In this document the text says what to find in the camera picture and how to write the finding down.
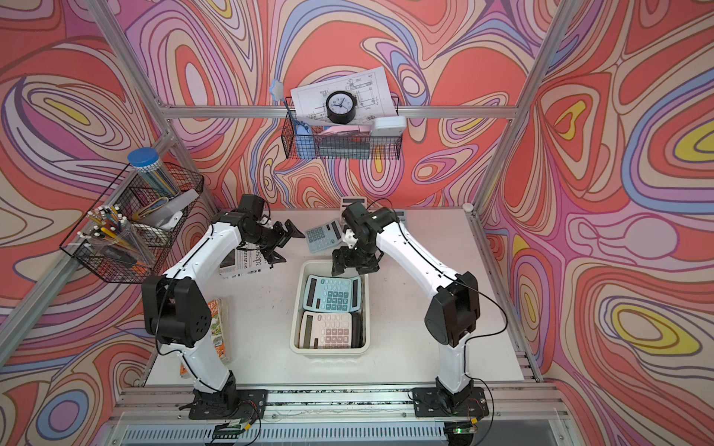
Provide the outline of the light blue calculator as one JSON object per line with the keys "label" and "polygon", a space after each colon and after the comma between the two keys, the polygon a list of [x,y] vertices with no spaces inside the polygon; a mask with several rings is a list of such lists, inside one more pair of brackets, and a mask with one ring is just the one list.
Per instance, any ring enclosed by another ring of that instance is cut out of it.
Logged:
{"label": "light blue calculator", "polygon": [[359,312],[362,309],[362,279],[310,275],[303,299],[303,310],[323,313]]}
{"label": "light blue calculator", "polygon": [[306,240],[308,249],[312,254],[318,254],[340,246],[342,243],[340,222],[334,219],[329,223],[307,230]]}

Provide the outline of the black calculator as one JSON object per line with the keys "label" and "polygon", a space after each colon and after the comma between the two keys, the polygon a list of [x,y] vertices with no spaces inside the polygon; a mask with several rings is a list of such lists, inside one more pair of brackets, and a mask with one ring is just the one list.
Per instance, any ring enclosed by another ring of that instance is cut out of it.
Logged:
{"label": "black calculator", "polygon": [[360,349],[364,345],[364,323],[360,312],[351,313],[351,348]]}

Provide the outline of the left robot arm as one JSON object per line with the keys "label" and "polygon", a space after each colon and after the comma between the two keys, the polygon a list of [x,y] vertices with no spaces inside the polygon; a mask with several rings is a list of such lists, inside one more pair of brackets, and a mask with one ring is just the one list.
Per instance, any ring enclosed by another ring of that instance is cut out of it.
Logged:
{"label": "left robot arm", "polygon": [[273,266],[286,262],[278,248],[305,237],[291,220],[272,221],[265,207],[258,195],[243,195],[238,208],[214,217],[198,245],[176,265],[141,284],[145,329],[157,354],[179,357],[193,377],[194,408],[230,414],[241,404],[234,374],[209,336],[212,315],[203,295],[208,279],[239,247],[251,245]]}

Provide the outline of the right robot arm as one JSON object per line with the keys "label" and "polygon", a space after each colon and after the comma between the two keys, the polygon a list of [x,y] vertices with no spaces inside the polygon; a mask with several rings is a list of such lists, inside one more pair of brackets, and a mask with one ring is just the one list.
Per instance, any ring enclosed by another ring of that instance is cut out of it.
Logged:
{"label": "right robot arm", "polygon": [[481,317],[477,279],[435,258],[390,208],[371,212],[354,203],[342,211],[342,218],[346,223],[344,245],[333,251],[332,274],[338,276],[346,269],[360,274],[377,272],[381,258],[387,255],[419,285],[429,300],[424,324],[439,344],[436,398],[443,411],[453,414],[473,389],[465,359],[467,337],[475,332]]}

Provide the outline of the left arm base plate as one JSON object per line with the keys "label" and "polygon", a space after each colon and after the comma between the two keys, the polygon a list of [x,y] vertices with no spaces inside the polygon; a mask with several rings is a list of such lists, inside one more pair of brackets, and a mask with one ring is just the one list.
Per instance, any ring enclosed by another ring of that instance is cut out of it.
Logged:
{"label": "left arm base plate", "polygon": [[189,406],[191,420],[255,420],[263,417],[269,392],[267,390],[228,390],[206,393],[193,391]]}

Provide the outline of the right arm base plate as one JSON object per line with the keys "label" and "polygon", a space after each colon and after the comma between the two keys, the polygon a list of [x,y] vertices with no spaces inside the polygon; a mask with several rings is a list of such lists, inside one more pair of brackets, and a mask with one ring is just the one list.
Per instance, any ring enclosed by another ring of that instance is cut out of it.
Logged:
{"label": "right arm base plate", "polygon": [[468,417],[481,420],[490,416],[485,390],[480,387],[466,387],[456,394],[445,388],[413,388],[410,397],[417,418]]}

